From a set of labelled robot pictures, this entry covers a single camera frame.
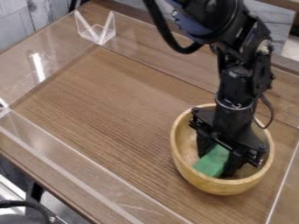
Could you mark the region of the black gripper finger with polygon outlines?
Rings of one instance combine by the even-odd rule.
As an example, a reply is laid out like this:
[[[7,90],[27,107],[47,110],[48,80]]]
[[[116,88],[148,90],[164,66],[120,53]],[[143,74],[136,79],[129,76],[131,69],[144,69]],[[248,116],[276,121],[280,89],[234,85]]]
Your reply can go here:
[[[202,158],[211,151],[216,143],[208,135],[206,135],[202,131],[198,131],[196,144],[198,144],[198,154],[199,157]]]
[[[247,162],[246,153],[242,150],[234,150],[228,154],[228,160],[224,164],[223,176],[232,177],[238,169],[242,168],[246,162]]]

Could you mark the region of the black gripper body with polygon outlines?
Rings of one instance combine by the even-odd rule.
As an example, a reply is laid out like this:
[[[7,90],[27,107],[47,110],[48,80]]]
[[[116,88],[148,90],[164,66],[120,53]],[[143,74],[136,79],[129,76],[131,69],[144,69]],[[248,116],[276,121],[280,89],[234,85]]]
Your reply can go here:
[[[196,106],[191,109],[190,127],[208,135],[228,153],[243,151],[246,164],[259,167],[268,144],[254,133],[252,124],[258,122],[254,108],[254,101],[246,105],[216,101],[215,106]]]

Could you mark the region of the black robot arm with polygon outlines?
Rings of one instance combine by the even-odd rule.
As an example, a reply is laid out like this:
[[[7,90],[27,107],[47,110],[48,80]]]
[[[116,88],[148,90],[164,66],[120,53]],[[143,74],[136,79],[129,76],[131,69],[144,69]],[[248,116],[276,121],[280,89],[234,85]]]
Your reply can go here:
[[[219,90],[215,106],[191,109],[190,126],[196,131],[198,153],[206,158],[223,149],[219,175],[231,177],[243,165],[260,166],[268,144],[252,131],[258,103],[272,86],[271,31],[243,0],[167,0],[172,17],[194,41],[218,55]]]

